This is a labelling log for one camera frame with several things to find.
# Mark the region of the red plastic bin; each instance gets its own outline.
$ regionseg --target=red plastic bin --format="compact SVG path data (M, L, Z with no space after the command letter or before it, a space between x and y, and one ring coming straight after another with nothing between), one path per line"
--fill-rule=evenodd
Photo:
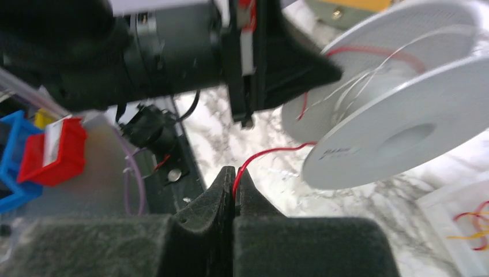
M44 133L29 136L17 182L31 181L44 186L56 186L80 175L85 167L87 137L85 129L81 126L81 118L64 119L58 157L43 167Z

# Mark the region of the metal screw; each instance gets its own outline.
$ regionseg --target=metal screw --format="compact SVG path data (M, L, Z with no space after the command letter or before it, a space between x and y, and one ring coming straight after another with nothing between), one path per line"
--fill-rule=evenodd
M332 20L338 20L338 19L340 19L342 16L343 16L343 11L342 11L340 8L338 8L338 9L336 9L336 10L333 12L333 14L331 15L331 19L332 19Z
M182 171L180 169L172 169L168 173L168 180L170 182L176 182L182 176Z

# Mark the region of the red wire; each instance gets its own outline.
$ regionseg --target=red wire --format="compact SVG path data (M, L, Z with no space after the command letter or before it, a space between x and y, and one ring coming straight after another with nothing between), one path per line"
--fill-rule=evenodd
M164 165L170 157L171 157L170 155L166 155L165 158L159 164L157 164L155 168L153 168L153 172L158 170L162 165Z
M259 153L256 153L255 155L249 157L244 164L240 167L238 170L238 173L236 174L236 178L234 179L234 184L232 185L232 196L234 199L236 199L236 191L238 191L239 187L239 181L241 180L241 177L243 176L243 173L246 169L246 167L256 158L263 156L268 153L272 152L277 152L277 151L297 151L300 150L308 145L316 145L316 143L304 143L298 147L279 147L279 148L272 148L268 150L261 151Z
M380 47L373 47L373 46L343 46L331 50L326 54L326 56L331 57L332 55L336 55L343 52L360 52L360 53L369 53L369 54L383 55L383 56L390 56L392 55L392 53L394 53L394 51L392 50L380 48ZM394 54L394 56L392 56L392 58L410 63L418 73L423 73L426 71L424 63L411 54L397 52ZM307 92L304 93L304 104L302 105L302 111L299 117L297 118L297 121L301 120L302 117L304 117L306 110L307 110Z
M306 93L304 93L304 103L302 104L302 111L300 112L299 117L297 117L297 121L301 120L302 117L304 116L304 114L306 113L306 110L307 110L307 93L308 93L308 91L306 91Z
M474 213L471 213L471 212L463 212L463 213L455 216L455 218L453 219L453 221L457 221L457 220L459 220L460 218L462 218L462 217L464 217L466 215L472 214L472 215L476 216L476 218L474 218L474 220L472 221L472 224L474 225L474 228L477 230L477 232L482 232L482 229L479 226L479 220L480 219L483 219L486 222L489 222L489 219L487 219L483 215L478 215L477 213L482 212L482 210L484 209L484 207L487 206L487 205L489 205L489 201L486 201L486 202L480 204L479 207L477 208L477 210ZM481 242L482 245L480 247L477 247L477 248L472 248L472 250L482 251L482 250L485 250L488 247L487 237L481 237L480 238L480 242Z

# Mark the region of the white marble countertop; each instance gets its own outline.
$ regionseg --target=white marble countertop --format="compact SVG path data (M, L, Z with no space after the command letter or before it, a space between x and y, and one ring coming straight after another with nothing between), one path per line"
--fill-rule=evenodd
M325 45L341 32L317 23L298 1L286 8L305 33ZM178 97L180 111L193 95ZM240 166L259 151L296 145L281 129L280 109L257 113L255 127L241 130L231 119L225 88L205 91L195 113L185 121L198 165L209 185L226 165ZM465 182L489 169L489 132L404 174L354 189L322 192L300 178L310 149L272 153L249 166L258 190L288 216L363 216L375 220L389 237L402 276L459 276L434 230L416 205L433 190Z

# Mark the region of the wire spool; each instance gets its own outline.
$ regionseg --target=wire spool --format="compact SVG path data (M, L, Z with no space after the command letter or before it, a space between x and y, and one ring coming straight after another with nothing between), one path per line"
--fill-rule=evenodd
M318 189L364 185L436 158L489 123L485 3L408 1L323 50L342 79L285 104L284 130L317 141L303 179Z

